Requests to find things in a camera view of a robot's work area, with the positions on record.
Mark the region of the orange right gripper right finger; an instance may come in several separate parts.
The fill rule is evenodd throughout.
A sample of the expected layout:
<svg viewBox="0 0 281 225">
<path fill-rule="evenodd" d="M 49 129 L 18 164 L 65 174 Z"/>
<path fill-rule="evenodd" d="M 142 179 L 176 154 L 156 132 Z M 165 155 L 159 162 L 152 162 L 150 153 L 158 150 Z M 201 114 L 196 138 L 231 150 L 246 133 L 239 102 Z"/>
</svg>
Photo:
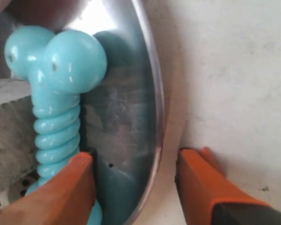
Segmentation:
<svg viewBox="0 0 281 225">
<path fill-rule="evenodd" d="M 175 183 L 188 225 L 281 225 L 281 212 L 226 179 L 207 147 L 178 151 Z"/>
</svg>

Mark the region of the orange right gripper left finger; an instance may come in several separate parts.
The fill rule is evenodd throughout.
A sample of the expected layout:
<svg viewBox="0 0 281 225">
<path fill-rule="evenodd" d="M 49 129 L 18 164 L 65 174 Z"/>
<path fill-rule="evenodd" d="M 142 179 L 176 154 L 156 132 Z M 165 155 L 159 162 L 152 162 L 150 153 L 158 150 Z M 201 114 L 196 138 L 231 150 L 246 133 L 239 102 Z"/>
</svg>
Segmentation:
<svg viewBox="0 0 281 225">
<path fill-rule="evenodd" d="M 0 212 L 0 225 L 85 225 L 96 201 L 93 158 L 81 152 L 36 191 Z"/>
</svg>

